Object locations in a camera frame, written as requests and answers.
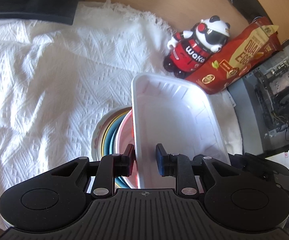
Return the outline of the blue enamel bowl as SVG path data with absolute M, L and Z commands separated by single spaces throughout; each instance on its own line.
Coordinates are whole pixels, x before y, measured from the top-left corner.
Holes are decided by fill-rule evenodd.
M 112 121 L 111 124 L 109 124 L 109 127 L 103 137 L 102 156 L 114 154 L 117 131 L 127 113 L 128 111 L 120 114 Z

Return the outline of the white foam tray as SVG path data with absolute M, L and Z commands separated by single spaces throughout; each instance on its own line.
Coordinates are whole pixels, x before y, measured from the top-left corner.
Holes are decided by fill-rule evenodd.
M 175 178 L 159 174 L 157 144 L 167 153 L 189 159 L 203 154 L 230 163 L 213 107 L 200 87 L 174 77 L 142 73 L 131 82 L 131 96 L 138 188 L 175 187 Z

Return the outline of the cream yellow-rimmed bowl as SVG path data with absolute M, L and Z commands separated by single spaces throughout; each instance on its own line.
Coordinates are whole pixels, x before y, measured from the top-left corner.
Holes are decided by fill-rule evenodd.
M 115 140 L 116 140 L 118 129 L 123 119 L 130 111 L 131 111 L 131 107 L 124 107 L 124 108 L 116 109 L 105 120 L 103 129 L 101 130 L 101 135 L 99 136 L 100 157 L 113 154 L 115 152 Z

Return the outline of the floral white plate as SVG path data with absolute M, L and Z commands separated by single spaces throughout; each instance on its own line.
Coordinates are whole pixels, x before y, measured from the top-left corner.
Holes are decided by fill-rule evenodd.
M 100 152 L 103 136 L 108 129 L 109 125 L 116 118 L 122 116 L 124 113 L 128 113 L 131 110 L 131 106 L 117 107 L 106 113 L 96 124 L 95 130 L 91 140 L 91 158 L 93 161 L 101 159 L 102 154 Z

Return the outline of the pink bowl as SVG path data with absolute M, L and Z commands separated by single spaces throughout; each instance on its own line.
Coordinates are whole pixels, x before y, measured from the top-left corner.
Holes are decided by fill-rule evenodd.
M 115 138 L 115 153 L 123 154 L 129 144 L 135 144 L 132 110 L 127 113 L 118 128 Z M 134 161 L 132 174 L 129 177 L 123 177 L 123 179 L 130 188 L 138 188 L 136 161 Z

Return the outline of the white textured cloth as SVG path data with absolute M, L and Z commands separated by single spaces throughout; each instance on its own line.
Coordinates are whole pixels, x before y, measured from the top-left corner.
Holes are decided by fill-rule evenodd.
M 72 25 L 0 20 L 0 196 L 90 157 L 101 118 L 131 104 L 133 78 L 166 74 L 172 34 L 153 13 L 110 1 L 79 3 Z

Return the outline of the open computer case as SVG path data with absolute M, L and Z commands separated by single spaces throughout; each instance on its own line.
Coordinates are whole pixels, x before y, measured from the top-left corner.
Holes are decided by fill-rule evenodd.
M 243 153 L 270 157 L 289 151 L 289 39 L 282 47 L 228 87 Z

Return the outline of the red panda robot toy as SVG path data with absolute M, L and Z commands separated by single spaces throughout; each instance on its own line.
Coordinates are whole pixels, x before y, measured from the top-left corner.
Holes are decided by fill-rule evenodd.
M 221 51 L 230 38 L 230 24 L 214 15 L 201 19 L 191 30 L 175 33 L 167 43 L 169 54 L 163 60 L 166 71 L 184 79 Z

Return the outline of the red quail eggs bag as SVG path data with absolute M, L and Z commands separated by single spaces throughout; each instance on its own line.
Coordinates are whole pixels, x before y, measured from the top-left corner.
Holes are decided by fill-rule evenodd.
M 207 94 L 224 90 L 253 67 L 282 50 L 278 29 L 279 26 L 271 24 L 266 17 L 256 19 L 186 80 L 195 83 Z

